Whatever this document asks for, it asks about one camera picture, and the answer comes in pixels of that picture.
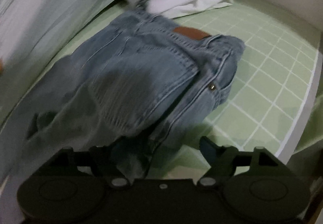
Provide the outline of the blue denim jeans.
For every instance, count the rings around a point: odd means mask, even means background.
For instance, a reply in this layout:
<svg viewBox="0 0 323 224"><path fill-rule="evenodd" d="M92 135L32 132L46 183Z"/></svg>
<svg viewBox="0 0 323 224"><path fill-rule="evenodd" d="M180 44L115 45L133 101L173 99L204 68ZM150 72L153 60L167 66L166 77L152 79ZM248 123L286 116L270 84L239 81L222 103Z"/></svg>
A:
<svg viewBox="0 0 323 224"><path fill-rule="evenodd" d="M193 35L136 9L58 60L1 132L1 178L29 176L65 146L110 144L113 165L144 177L158 148L176 150L229 96L244 42Z"/></svg>

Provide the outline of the green grid mat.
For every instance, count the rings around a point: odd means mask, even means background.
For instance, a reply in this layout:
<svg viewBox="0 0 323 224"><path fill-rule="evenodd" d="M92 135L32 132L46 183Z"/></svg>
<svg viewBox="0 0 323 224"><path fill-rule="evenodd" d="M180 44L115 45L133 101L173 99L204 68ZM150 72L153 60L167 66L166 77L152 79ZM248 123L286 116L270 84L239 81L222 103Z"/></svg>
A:
<svg viewBox="0 0 323 224"><path fill-rule="evenodd" d="M235 0L229 7L176 21L238 37L246 48L228 100L188 132L179 152L149 176L201 177L208 169L198 151L201 136L241 151L263 146L287 163L302 135L296 127L313 108L322 66L320 31L262 0Z"/></svg>

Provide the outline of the light blue carrot-print sheet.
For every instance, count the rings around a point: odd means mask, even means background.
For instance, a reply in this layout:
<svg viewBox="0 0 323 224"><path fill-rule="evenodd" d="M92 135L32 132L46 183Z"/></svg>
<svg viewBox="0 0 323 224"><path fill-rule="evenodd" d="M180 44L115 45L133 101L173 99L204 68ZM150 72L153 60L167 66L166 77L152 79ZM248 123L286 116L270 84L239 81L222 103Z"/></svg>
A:
<svg viewBox="0 0 323 224"><path fill-rule="evenodd" d="M47 34L70 39L114 0L1 0L1 77L19 70Z"/></svg>

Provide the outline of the white folded garment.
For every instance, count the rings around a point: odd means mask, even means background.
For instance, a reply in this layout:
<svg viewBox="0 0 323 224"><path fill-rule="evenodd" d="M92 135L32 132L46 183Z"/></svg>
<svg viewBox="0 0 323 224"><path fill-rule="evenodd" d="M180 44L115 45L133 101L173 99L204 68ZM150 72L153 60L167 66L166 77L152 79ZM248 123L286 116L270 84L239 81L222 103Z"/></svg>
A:
<svg viewBox="0 0 323 224"><path fill-rule="evenodd" d="M232 5L234 0L149 0L146 11L175 19Z"/></svg>

